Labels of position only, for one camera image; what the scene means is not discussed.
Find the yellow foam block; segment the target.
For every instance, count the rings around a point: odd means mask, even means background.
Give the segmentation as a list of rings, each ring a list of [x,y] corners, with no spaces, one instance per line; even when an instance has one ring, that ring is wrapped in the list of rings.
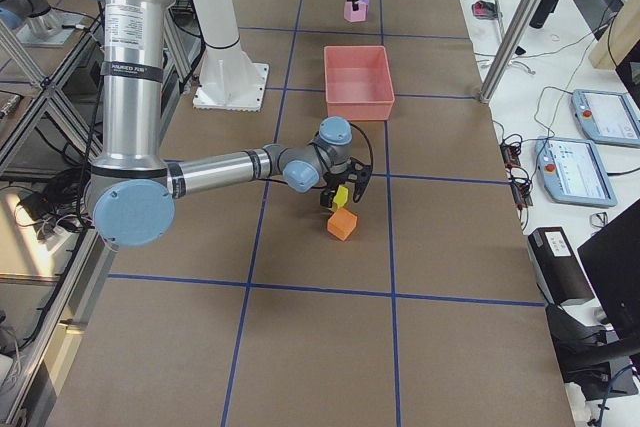
[[[339,185],[331,202],[331,210],[336,212],[343,208],[349,200],[349,189],[344,185]]]

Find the pink foam block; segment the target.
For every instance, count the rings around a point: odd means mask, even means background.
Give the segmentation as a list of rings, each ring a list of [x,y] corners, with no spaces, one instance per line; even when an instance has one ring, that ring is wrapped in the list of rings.
[[[352,11],[352,2],[346,1],[343,8],[343,17],[347,22],[365,22],[368,16],[369,6],[360,3],[359,11]]]

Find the pink plastic bin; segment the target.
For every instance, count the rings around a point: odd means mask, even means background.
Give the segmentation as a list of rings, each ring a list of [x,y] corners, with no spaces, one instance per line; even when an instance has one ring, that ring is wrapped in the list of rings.
[[[325,46],[323,54],[327,115],[387,121],[395,94],[385,47]]]

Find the orange foam block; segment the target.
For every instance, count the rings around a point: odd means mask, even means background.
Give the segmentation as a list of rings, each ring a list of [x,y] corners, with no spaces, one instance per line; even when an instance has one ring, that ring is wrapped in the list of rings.
[[[336,210],[327,220],[327,231],[341,241],[346,241],[355,231],[358,216],[346,208]]]

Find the grey pink pouch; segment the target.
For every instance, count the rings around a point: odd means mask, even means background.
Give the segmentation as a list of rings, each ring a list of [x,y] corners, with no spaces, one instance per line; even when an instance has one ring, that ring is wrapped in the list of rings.
[[[478,0],[471,5],[471,12],[476,19],[497,21],[494,2]]]

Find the aluminium rod on table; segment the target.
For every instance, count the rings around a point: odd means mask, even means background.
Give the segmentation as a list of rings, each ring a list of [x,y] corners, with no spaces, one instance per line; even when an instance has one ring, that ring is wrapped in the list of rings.
[[[504,37],[505,37],[503,13],[502,13],[500,1],[499,0],[494,0],[494,4],[495,4],[495,9],[496,9],[496,19],[497,19],[497,23],[498,23],[498,31],[499,31],[500,43],[502,43],[502,41],[504,40]]]

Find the black water bottle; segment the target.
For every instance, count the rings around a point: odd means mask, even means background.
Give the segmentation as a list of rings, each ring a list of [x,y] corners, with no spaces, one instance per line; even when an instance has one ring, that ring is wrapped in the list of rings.
[[[548,17],[555,11],[559,0],[541,0],[537,6],[529,26],[534,29],[541,29]]]

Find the near teach pendant tablet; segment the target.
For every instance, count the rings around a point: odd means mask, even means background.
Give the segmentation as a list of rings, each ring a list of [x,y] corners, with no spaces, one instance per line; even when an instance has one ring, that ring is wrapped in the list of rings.
[[[616,195],[593,141],[539,137],[535,150],[544,188],[554,202],[603,208],[617,205]]]

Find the teach pendant tablet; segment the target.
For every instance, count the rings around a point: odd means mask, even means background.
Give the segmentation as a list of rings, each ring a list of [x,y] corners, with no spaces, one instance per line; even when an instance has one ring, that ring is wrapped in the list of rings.
[[[593,141],[539,137],[535,150],[544,188],[554,202],[603,208],[617,205],[616,195]]]
[[[590,140],[639,147],[639,118],[626,93],[576,89],[571,94],[571,104],[578,125]]]

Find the black power adapter box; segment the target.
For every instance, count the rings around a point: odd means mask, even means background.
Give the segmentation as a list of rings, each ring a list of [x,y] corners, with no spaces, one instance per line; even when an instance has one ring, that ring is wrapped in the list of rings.
[[[546,298],[562,307],[595,298],[562,227],[540,227],[528,237],[529,255]]]

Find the far teach pendant tablet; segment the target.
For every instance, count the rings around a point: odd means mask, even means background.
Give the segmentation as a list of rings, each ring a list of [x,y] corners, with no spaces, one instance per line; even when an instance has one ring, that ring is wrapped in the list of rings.
[[[590,140],[639,147],[639,118],[626,93],[576,89],[571,94],[571,104],[578,125]]]

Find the black monitor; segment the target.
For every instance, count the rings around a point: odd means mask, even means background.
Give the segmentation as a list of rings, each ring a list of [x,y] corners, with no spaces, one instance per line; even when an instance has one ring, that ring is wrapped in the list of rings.
[[[614,329],[622,337],[639,334],[639,201],[585,241],[578,253]]]

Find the aluminium frame post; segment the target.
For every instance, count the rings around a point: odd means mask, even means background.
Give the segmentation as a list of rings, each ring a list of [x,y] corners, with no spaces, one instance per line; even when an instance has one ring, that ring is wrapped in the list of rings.
[[[481,103],[490,102],[540,1],[520,0],[478,92]]]

